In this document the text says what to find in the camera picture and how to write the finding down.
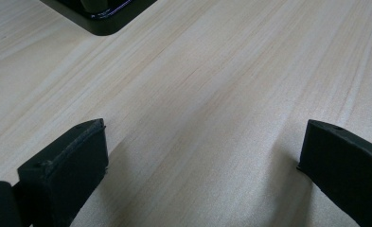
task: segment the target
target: wooden table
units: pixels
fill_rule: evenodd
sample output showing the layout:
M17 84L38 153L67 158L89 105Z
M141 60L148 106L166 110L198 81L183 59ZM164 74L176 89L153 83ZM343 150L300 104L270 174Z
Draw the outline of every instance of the wooden table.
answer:
M0 180L99 117L72 226L356 226L295 167L310 118L372 143L372 0L159 0L108 37L0 0Z

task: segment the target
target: light wood tabletop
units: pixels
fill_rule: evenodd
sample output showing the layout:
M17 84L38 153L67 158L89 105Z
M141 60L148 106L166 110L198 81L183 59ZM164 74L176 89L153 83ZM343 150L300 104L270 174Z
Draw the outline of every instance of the light wood tabletop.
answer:
M158 0L107 37L0 0L0 180L94 118L72 226L357 226L295 167L309 119L372 143L372 0Z

